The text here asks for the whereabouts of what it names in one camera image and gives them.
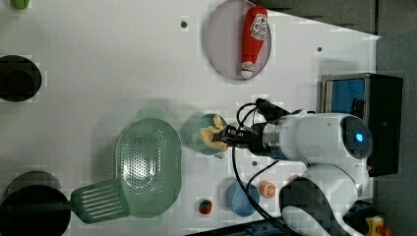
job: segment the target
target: white table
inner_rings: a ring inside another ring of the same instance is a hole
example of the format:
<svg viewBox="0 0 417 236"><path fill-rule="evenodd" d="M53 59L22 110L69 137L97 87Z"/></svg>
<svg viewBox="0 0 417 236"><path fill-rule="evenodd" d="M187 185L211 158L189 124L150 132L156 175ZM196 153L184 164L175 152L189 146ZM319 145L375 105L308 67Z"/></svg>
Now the white table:
<svg viewBox="0 0 417 236"><path fill-rule="evenodd" d="M203 49L205 22L221 2L36 0L17 13L0 1L0 55L27 56L43 75L32 101L0 102L0 194L30 170L55 175L67 197L110 178L115 141L148 115L145 108L164 110L164 119L184 134L199 114L216 112L232 122L240 105L260 96L288 110L318 109L323 74L375 71L377 37L269 12L273 46L266 69L247 82L225 79ZM66 235L184 235L261 219L237 217L225 206L234 180L230 152L225 159L203 156L182 138L181 194L165 214L93 225L73 214ZM248 151L237 156L245 180L271 163ZM303 171L302 163L280 162L261 178L279 188ZM210 215L197 212L202 198L213 202ZM279 215L277 200L261 205Z"/></svg>

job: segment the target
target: cup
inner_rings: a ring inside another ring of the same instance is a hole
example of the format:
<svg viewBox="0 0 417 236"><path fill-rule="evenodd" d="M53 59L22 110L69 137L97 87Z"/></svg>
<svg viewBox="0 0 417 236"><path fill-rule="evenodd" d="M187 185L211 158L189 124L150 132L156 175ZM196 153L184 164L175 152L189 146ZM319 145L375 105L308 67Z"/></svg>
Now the cup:
<svg viewBox="0 0 417 236"><path fill-rule="evenodd" d="M206 128L208 126L214 127L214 116L215 114L206 114L196 121L192 132L193 145L196 151L202 154L213 155L217 158L223 159L224 153L222 150L207 146L200 138L201 129ZM223 122L223 127L225 127L227 125L226 121L221 116L220 119Z"/></svg>
<svg viewBox="0 0 417 236"><path fill-rule="evenodd" d="M258 204L260 202L260 192L254 185L249 186L249 195ZM243 192L239 183L236 181L229 186L226 191L226 203L227 206L237 215L241 217L251 216L255 209L248 200L248 197Z"/></svg>
<svg viewBox="0 0 417 236"><path fill-rule="evenodd" d="M24 10L28 7L30 0L10 0L12 6L18 10Z"/></svg>

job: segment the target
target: blue light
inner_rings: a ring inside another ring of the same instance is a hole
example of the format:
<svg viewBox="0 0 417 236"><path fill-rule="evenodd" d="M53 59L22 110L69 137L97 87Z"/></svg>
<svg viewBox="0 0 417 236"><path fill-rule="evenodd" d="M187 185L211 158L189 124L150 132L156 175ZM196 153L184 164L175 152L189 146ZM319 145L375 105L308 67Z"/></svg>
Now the blue light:
<svg viewBox="0 0 417 236"><path fill-rule="evenodd" d="M364 141L364 136L362 134L356 134L355 138L360 143Z"/></svg>

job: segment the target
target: green plastic strainer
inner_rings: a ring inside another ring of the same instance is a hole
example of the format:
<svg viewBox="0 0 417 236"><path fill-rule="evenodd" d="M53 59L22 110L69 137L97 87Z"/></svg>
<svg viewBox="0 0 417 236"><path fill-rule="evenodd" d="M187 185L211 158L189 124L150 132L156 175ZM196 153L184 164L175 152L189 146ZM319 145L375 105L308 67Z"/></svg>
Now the green plastic strainer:
<svg viewBox="0 0 417 236"><path fill-rule="evenodd" d="M116 178L123 179L130 213L158 216L181 190L181 141L168 123L154 118L126 128L116 146Z"/></svg>

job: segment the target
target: white plate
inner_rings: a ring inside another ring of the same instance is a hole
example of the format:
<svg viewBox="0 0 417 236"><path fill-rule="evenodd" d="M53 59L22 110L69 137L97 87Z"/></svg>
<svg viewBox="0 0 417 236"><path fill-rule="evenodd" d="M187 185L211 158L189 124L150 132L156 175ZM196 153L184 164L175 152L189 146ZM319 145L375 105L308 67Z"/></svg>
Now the white plate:
<svg viewBox="0 0 417 236"><path fill-rule="evenodd" d="M215 70L234 80L246 80L240 75L242 63L242 30L245 16L254 4L245 0L229 0L211 15L206 31L208 57ZM254 68L254 78L267 64L270 55L270 30Z"/></svg>

